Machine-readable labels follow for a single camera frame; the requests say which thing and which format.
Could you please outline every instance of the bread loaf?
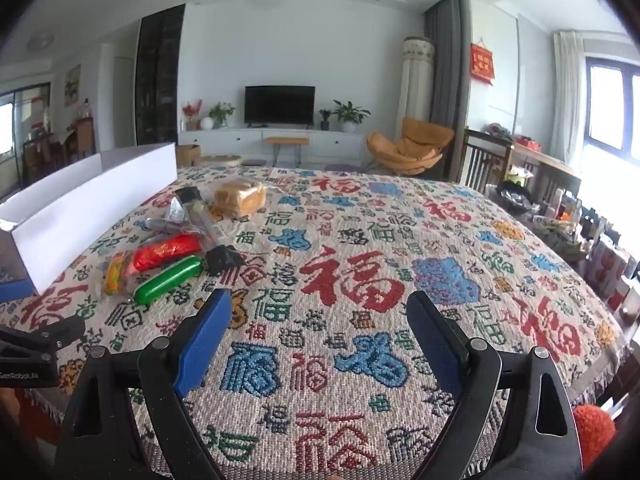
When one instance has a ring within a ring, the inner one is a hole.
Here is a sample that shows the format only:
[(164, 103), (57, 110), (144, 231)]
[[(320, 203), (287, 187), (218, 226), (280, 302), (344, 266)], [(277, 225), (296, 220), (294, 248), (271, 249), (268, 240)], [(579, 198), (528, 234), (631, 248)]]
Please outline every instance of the bread loaf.
[(214, 199), (223, 211), (238, 217), (251, 215), (264, 207), (266, 188), (255, 180), (234, 178), (220, 185)]

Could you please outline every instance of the white bottle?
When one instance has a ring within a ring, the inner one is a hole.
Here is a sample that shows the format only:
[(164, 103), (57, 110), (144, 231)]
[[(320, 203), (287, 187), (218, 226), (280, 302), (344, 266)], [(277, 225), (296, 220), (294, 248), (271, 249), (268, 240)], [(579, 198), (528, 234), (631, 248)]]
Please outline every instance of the white bottle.
[(547, 218), (555, 218), (558, 215), (558, 209), (560, 207), (560, 203), (562, 202), (562, 196), (564, 196), (564, 189), (558, 188), (554, 193), (551, 202), (549, 203), (549, 207), (546, 210)]
[(82, 118), (92, 117), (91, 106), (89, 106), (89, 98), (84, 100), (84, 106), (82, 107)]

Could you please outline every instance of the television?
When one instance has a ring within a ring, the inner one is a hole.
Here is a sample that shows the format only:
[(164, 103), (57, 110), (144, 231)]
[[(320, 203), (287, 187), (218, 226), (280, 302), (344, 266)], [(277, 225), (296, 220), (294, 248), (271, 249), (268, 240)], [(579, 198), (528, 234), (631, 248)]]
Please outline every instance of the television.
[(244, 122), (247, 124), (313, 124), (314, 86), (247, 86)]

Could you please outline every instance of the white flower pot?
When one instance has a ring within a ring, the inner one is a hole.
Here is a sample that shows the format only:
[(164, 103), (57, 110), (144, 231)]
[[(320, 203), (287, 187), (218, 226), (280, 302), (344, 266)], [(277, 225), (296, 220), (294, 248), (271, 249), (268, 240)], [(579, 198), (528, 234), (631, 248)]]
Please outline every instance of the white flower pot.
[(342, 130), (346, 134), (352, 134), (356, 131), (356, 123), (352, 123), (351, 121), (344, 121), (342, 123)]
[(211, 117), (204, 117), (200, 120), (200, 128), (203, 130), (213, 130), (213, 119)]

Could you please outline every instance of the patterned tablecloth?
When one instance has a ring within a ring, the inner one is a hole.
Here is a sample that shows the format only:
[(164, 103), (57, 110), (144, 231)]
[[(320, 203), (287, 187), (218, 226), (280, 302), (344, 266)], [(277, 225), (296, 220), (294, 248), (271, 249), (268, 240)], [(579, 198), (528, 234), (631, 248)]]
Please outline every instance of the patterned tablecloth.
[[(151, 235), (145, 218), (162, 216), (175, 189), (196, 185), (206, 198), (217, 179), (239, 172), (286, 191), (250, 218), (216, 213), (245, 254), (243, 267), (189, 280), (151, 306), (100, 301), (107, 259)], [(271, 168), (181, 170), (41, 297), (0, 304), (0, 322), (33, 330), (84, 317), (82, 341), (58, 355), (68, 395), (92, 346), (142, 348), (171, 334), (217, 287), (231, 291), (233, 319), (206, 384), (186, 405), (232, 478), (411, 475), (453, 404), (406, 322), (403, 302), (415, 289), (468, 336), (497, 349), (548, 348), (574, 402), (594, 399), (624, 348), (619, 327), (585, 283), (478, 193), (410, 178)], [(63, 410), (65, 396), (41, 394)], [(131, 398), (145, 447), (162, 470), (142, 394), (132, 390)], [(504, 405), (497, 396), (476, 468)]]

